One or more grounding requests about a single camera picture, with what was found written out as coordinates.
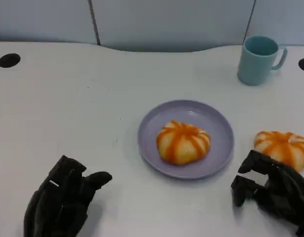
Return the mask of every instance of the plate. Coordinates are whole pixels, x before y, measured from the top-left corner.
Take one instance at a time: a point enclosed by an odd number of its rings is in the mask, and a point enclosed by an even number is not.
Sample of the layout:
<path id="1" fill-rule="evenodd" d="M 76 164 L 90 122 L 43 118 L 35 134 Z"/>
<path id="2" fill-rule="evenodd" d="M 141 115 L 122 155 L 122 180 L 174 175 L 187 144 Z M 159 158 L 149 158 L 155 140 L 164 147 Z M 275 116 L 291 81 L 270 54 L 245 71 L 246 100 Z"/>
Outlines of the plate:
<path id="1" fill-rule="evenodd" d="M 190 123 L 210 135 L 211 147 L 204 159 L 184 166 L 171 165 L 161 159 L 156 137 L 171 120 Z M 230 161 L 234 136 L 229 122 L 216 109 L 197 101 L 176 100 L 157 106 L 143 118 L 138 144 L 141 157 L 163 174 L 180 179 L 199 179 L 218 172 Z"/>

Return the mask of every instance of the pumpkin bun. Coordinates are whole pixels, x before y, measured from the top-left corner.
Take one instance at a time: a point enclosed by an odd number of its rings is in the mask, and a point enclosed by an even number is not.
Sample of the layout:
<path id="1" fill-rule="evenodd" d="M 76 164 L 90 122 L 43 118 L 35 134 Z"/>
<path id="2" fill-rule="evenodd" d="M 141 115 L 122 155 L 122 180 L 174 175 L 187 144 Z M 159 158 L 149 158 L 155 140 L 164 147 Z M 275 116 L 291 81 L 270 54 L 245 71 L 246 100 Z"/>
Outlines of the pumpkin bun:
<path id="1" fill-rule="evenodd" d="M 304 167 L 304 138 L 292 132 L 259 132 L 254 150 L 293 167 L 297 172 Z"/>
<path id="2" fill-rule="evenodd" d="M 164 161 L 185 165 L 206 156 L 210 148 L 210 136 L 191 124 L 170 121 L 159 132 L 156 144 Z"/>

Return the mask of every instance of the wall seam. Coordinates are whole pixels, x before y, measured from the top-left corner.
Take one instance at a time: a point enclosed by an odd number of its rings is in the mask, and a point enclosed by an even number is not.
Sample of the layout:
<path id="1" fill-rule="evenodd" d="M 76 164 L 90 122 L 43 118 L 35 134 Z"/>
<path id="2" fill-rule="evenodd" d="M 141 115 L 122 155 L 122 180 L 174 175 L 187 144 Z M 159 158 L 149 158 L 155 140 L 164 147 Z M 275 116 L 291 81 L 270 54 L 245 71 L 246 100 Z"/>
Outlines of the wall seam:
<path id="1" fill-rule="evenodd" d="M 93 2 L 92 0 L 87 0 L 88 1 L 88 6 L 89 6 L 89 12 L 91 14 L 91 18 L 92 18 L 92 24 L 93 24 L 93 28 L 94 28 L 94 33 L 95 33 L 95 37 L 96 37 L 96 41 L 97 41 L 97 45 L 101 45 L 101 41 L 99 39 L 99 33 L 98 33 L 98 28 L 97 28 L 97 23 L 96 23 L 96 18 L 95 18 L 95 12 L 94 12 L 94 7 L 93 7 Z"/>
<path id="2" fill-rule="evenodd" d="M 254 14 L 254 9 L 255 9 L 255 5 L 256 5 L 256 1 L 257 0 L 254 0 L 254 2 L 253 2 L 253 7 L 252 7 L 251 15 L 250 15 L 250 18 L 249 18 L 249 22 L 247 23 L 247 27 L 246 27 L 246 31 L 245 31 L 245 35 L 244 35 L 244 39 L 243 39 L 242 43 L 244 43 L 244 41 L 246 39 L 246 36 L 247 36 L 247 33 L 249 31 L 250 25 L 251 25 L 251 20 L 252 20 L 253 14 Z"/>

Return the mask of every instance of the plate rim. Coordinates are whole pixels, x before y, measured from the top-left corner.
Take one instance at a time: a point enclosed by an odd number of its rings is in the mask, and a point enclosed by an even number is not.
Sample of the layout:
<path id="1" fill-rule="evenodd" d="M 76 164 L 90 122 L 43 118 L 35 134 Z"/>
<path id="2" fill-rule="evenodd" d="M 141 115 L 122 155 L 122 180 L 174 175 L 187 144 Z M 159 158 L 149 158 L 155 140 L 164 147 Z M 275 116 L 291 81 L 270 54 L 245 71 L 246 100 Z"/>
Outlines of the plate rim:
<path id="1" fill-rule="evenodd" d="M 218 166 L 216 169 L 206 173 L 206 174 L 203 174 L 203 175 L 199 175 L 199 176 L 195 176 L 195 177 L 189 177 L 189 176 L 182 176 L 182 175 L 176 175 L 176 174 L 172 174 L 172 173 L 169 173 L 169 172 L 166 172 L 166 171 L 163 171 L 163 170 L 160 170 L 159 168 L 157 168 L 153 162 L 151 162 L 149 159 L 146 158 L 146 155 L 144 154 L 144 152 L 142 151 L 142 144 L 140 142 L 140 134 L 141 131 L 143 130 L 143 126 L 145 125 L 145 123 L 147 123 L 147 119 L 149 117 L 150 114 L 152 114 L 155 110 L 163 107 L 163 106 L 166 106 L 168 104 L 172 104 L 172 103 L 192 103 L 192 104 L 200 104 L 201 106 L 207 106 L 209 107 L 210 109 L 214 110 L 215 112 L 217 112 L 222 118 L 223 120 L 225 120 L 225 122 L 227 123 L 227 125 L 229 126 L 230 128 L 230 131 L 231 131 L 231 149 L 230 151 L 228 152 L 228 155 L 227 155 L 227 159 L 220 165 Z M 152 166 L 155 170 L 157 170 L 158 172 L 164 174 L 164 175 L 167 175 L 169 177 L 172 177 L 172 178 L 177 178 L 177 179 L 183 179 L 183 180 L 196 180 L 196 179 L 202 179 L 202 178 L 206 178 L 206 177 L 209 177 L 211 175 L 214 175 L 216 173 L 218 173 L 219 171 L 221 171 L 223 168 L 226 167 L 226 165 L 231 161 L 232 157 L 233 157 L 233 152 L 234 152 L 234 144 L 235 144 L 235 141 L 234 141 L 234 132 L 233 132 L 233 129 L 231 127 L 231 124 L 229 123 L 229 121 L 226 119 L 226 117 L 220 112 L 218 111 L 217 109 L 215 109 L 214 107 L 206 104 L 206 103 L 202 103 L 202 102 L 199 102 L 199 101 L 195 101 L 195 100 L 171 100 L 171 101 L 168 101 L 168 102 L 164 102 L 162 104 L 159 104 L 157 105 L 156 107 L 154 107 L 153 109 L 151 109 L 144 117 L 143 119 L 141 120 L 140 122 L 140 125 L 139 125 L 139 129 L 138 129 L 138 133 L 137 133 L 137 143 L 138 143 L 138 147 L 139 147 L 139 153 L 140 153 L 140 156 L 141 158 L 146 162 L 148 163 L 150 166 Z"/>

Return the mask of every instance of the mug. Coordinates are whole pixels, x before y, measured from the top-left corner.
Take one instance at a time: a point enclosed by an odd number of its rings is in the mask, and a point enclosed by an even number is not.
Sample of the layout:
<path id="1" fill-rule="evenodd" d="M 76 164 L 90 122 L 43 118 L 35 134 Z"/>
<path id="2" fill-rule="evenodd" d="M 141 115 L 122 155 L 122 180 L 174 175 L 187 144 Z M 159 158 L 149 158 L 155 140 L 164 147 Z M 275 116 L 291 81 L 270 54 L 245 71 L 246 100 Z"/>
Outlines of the mug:
<path id="1" fill-rule="evenodd" d="M 284 53 L 279 63 L 273 66 L 280 48 L 284 49 Z M 247 85 L 260 85 L 266 81 L 271 70 L 278 70 L 283 66 L 287 54 L 286 46 L 277 44 L 271 38 L 250 37 L 244 41 L 237 75 Z"/>

